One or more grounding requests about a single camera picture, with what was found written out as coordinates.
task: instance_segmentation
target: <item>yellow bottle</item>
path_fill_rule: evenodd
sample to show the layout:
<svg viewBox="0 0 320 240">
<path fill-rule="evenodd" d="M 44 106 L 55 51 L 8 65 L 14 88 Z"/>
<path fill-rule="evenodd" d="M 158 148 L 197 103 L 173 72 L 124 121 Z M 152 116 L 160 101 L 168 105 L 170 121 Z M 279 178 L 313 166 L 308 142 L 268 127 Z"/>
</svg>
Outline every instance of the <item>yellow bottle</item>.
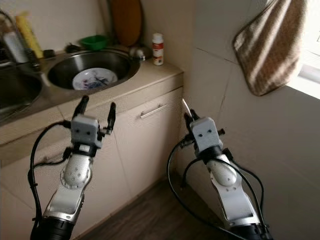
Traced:
<svg viewBox="0 0 320 240">
<path fill-rule="evenodd" d="M 34 51 L 36 57 L 38 59 L 41 59 L 44 57 L 44 54 L 36 39 L 36 36 L 34 35 L 30 27 L 30 24 L 27 20 L 27 15 L 28 12 L 24 11 L 21 14 L 15 16 L 15 23 L 20 33 L 22 34 L 26 44 Z"/>
</svg>

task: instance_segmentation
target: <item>kitchen sink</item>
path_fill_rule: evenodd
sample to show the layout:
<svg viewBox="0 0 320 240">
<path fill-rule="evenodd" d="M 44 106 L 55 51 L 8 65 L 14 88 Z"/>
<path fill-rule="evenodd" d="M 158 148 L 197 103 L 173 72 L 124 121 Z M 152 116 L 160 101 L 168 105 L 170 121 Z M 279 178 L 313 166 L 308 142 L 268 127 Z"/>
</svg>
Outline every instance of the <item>kitchen sink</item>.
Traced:
<svg viewBox="0 0 320 240">
<path fill-rule="evenodd" d="M 0 120 L 20 112 L 37 99 L 42 89 L 35 76 L 9 67 L 0 71 Z"/>
<path fill-rule="evenodd" d="M 96 52 L 81 52 L 70 55 L 68 58 L 54 65 L 47 74 L 54 85 L 74 90 L 74 77 L 87 69 L 102 68 L 112 71 L 117 76 L 117 81 L 100 88 L 111 88 L 131 78 L 139 69 L 140 64 L 132 61 L 127 53 L 114 50 Z"/>
</svg>

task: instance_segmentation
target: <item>countertop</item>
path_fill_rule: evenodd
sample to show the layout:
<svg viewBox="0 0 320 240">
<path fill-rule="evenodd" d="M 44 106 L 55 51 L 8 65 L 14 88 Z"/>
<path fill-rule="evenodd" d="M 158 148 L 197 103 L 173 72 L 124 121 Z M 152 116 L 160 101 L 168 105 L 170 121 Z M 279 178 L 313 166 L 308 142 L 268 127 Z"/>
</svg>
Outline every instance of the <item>countertop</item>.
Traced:
<svg viewBox="0 0 320 240">
<path fill-rule="evenodd" d="M 183 85 L 182 73 L 182 70 L 168 63 L 155 66 L 151 60 L 142 62 L 137 73 L 129 80 L 96 93 L 86 92 L 85 94 L 90 97 L 86 111 L 90 112 L 98 106 L 115 101 L 117 113 L 123 112 L 181 87 Z M 46 79 L 45 75 L 42 76 L 42 81 L 47 85 L 52 84 Z M 69 120 L 80 99 L 81 96 L 2 125 L 0 127 L 0 147 L 23 136 L 35 133 L 54 122 L 63 119 Z M 39 100 L 41 99 L 38 99 L 35 104 L 41 105 Z"/>
</svg>

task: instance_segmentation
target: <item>white bottle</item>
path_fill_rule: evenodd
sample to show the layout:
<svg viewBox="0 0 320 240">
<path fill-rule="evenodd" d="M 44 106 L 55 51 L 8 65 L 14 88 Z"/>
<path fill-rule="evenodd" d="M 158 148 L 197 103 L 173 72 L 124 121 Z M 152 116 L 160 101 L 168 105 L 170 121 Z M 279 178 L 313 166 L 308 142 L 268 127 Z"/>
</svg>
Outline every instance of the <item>white bottle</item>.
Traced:
<svg viewBox="0 0 320 240">
<path fill-rule="evenodd" d="M 164 38 L 161 33 L 154 33 L 152 38 L 153 64 L 164 64 Z"/>
<path fill-rule="evenodd" d="M 22 64 L 28 62 L 24 47 L 21 45 L 18 36 L 14 31 L 5 33 L 3 40 L 17 63 Z"/>
</svg>

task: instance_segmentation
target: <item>white plate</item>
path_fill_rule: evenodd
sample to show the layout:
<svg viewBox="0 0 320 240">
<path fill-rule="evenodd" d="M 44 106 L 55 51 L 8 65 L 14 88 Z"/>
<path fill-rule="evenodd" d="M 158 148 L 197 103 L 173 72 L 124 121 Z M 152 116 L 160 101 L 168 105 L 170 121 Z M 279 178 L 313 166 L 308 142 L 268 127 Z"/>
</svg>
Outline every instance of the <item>white plate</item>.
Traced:
<svg viewBox="0 0 320 240">
<path fill-rule="evenodd" d="M 88 90 L 107 86 L 118 81 L 117 75 L 105 68 L 95 67 L 79 72 L 72 80 L 75 90 Z"/>
</svg>

